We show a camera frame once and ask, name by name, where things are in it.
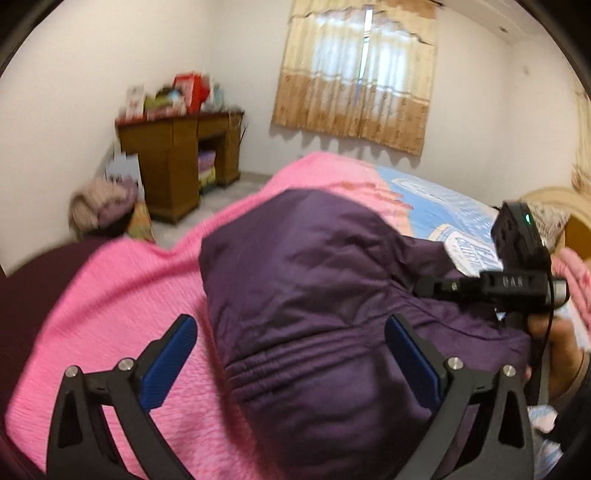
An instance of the blue pad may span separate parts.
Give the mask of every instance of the blue pad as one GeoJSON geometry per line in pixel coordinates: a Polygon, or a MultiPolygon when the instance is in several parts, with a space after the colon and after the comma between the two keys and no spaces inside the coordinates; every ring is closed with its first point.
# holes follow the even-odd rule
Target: blue pad
{"type": "Polygon", "coordinates": [[[443,403],[444,388],[437,371],[421,351],[423,348],[430,347],[432,350],[435,348],[430,342],[420,339],[416,334],[413,339],[395,316],[386,321],[385,335],[386,344],[419,405],[435,413],[443,403]]]}
{"type": "Polygon", "coordinates": [[[175,324],[177,330],[174,335],[143,377],[139,403],[145,412],[162,406],[197,343],[195,319],[189,315],[183,315],[178,322],[180,325],[175,324]]]}

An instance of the dark red fabric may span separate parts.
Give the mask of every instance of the dark red fabric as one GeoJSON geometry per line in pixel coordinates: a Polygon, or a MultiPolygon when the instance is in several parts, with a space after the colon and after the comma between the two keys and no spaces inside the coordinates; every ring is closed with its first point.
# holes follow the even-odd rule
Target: dark red fabric
{"type": "Polygon", "coordinates": [[[107,238],[52,250],[0,279],[0,478],[43,479],[6,434],[4,415],[45,319],[88,258],[107,238]]]}

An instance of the wooden headboard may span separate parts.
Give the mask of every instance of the wooden headboard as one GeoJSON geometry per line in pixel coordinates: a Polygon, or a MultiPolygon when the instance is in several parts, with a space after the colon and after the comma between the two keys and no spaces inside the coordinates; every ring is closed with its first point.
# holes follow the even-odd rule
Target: wooden headboard
{"type": "Polygon", "coordinates": [[[571,219],[558,246],[572,248],[583,260],[591,260],[591,197],[565,187],[548,187],[528,193],[521,200],[553,205],[570,212],[571,219]]]}

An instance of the tiled floor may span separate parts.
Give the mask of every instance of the tiled floor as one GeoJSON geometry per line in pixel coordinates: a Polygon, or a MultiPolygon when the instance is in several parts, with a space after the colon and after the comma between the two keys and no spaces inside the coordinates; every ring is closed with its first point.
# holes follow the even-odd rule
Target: tiled floor
{"type": "Polygon", "coordinates": [[[201,206],[187,215],[178,225],[154,222],[152,230],[156,243],[163,248],[174,247],[193,227],[231,203],[258,192],[265,184],[264,178],[237,181],[227,189],[217,188],[201,198],[201,206]]]}

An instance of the pillow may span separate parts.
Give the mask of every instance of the pillow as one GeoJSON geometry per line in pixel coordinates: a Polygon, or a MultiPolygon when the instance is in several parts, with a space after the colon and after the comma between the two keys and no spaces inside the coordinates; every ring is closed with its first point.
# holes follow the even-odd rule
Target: pillow
{"type": "Polygon", "coordinates": [[[534,222],[540,231],[540,237],[546,248],[553,252],[566,224],[570,220],[570,213],[552,205],[542,203],[528,203],[534,222]]]}

